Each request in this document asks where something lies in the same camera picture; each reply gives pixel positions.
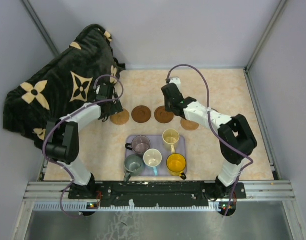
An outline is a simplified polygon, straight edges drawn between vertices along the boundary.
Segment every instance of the round coaster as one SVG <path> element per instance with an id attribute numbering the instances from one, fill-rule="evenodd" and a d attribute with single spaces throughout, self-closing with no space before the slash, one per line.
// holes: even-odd
<path id="1" fill-rule="evenodd" d="M 145 123 L 151 118 L 151 110 L 146 106 L 137 106 L 132 111 L 132 118 L 137 123 Z"/>
<path id="2" fill-rule="evenodd" d="M 123 124 L 128 122 L 129 113 L 126 109 L 123 109 L 123 111 L 119 112 L 118 114 L 114 114 L 114 115 L 110 116 L 109 119 L 115 125 L 123 125 Z"/>
<path id="3" fill-rule="evenodd" d="M 183 129 L 187 130 L 187 131 L 193 131 L 196 130 L 199 126 L 198 123 L 195 123 L 193 121 L 188 121 L 185 119 L 181 119 L 181 126 Z"/>
<path id="4" fill-rule="evenodd" d="M 154 117 L 160 124 L 167 124 L 173 120 L 174 114 L 172 112 L 165 111 L 164 106 L 159 106 L 154 112 Z"/>

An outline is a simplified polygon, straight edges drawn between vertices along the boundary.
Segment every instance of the purple tray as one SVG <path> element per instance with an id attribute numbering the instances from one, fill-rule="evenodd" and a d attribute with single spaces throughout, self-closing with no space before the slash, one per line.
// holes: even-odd
<path id="1" fill-rule="evenodd" d="M 138 135 L 129 136 L 126 139 L 126 143 L 130 144 L 132 142 L 132 140 L 137 136 Z M 175 178 L 178 178 L 177 176 L 171 176 L 169 174 L 169 172 L 167 171 L 166 160 L 167 160 L 168 156 L 171 154 L 171 152 L 164 149 L 162 135 L 143 135 L 143 136 L 146 136 L 150 140 L 150 142 L 151 142 L 150 149 L 157 149 L 162 154 L 162 162 L 157 166 L 157 173 L 158 173 L 157 176 L 158 177 L 175 177 Z M 178 146 L 175 149 L 175 152 L 177 154 L 181 154 L 186 159 L 185 139 L 182 136 L 179 137 Z M 133 151 L 126 149 L 125 158 L 130 156 L 130 155 L 133 155 L 133 154 L 135 154 Z M 187 172 L 187 163 L 186 163 L 186 167 L 185 167 L 183 172 L 184 173 Z M 140 176 L 141 177 L 155 177 L 153 168 L 145 165 L 145 169 L 141 173 Z"/>

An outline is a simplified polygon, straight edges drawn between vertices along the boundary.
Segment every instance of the white cable clip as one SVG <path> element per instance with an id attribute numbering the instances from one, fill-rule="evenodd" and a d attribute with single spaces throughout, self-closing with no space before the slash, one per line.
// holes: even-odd
<path id="1" fill-rule="evenodd" d="M 68 114 L 67 116 L 69 117 L 69 119 L 72 119 L 72 114 Z"/>

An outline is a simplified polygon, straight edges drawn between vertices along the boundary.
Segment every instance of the mug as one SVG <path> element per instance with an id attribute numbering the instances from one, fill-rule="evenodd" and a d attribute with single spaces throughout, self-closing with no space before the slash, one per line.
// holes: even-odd
<path id="1" fill-rule="evenodd" d="M 167 170 L 172 176 L 179 176 L 182 180 L 186 179 L 186 175 L 183 173 L 186 167 L 185 158 L 178 154 L 171 154 L 166 160 Z"/>
<path id="2" fill-rule="evenodd" d="M 137 155 L 130 155 L 124 160 L 124 182 L 127 182 L 131 177 L 139 176 L 145 168 L 143 160 Z"/>
<path id="3" fill-rule="evenodd" d="M 125 144 L 125 148 L 135 152 L 139 156 L 143 156 L 144 153 L 151 147 L 151 142 L 145 136 L 136 136 L 132 143 Z"/>
<path id="4" fill-rule="evenodd" d="M 179 142 L 179 133 L 175 129 L 167 129 L 163 132 L 162 137 L 164 148 L 174 154 Z"/>
<path id="5" fill-rule="evenodd" d="M 162 154 L 157 149 L 149 149 L 144 153 L 144 163 L 153 168 L 154 175 L 157 176 L 157 166 L 162 162 Z"/>

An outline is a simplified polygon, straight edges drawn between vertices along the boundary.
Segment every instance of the blue mug handle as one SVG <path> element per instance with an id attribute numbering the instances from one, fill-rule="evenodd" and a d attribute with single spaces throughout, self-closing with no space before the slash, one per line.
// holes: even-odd
<path id="1" fill-rule="evenodd" d="M 153 167 L 153 170 L 154 170 L 154 175 L 155 175 L 155 176 L 158 176 L 157 168 L 156 168 L 156 167 Z"/>

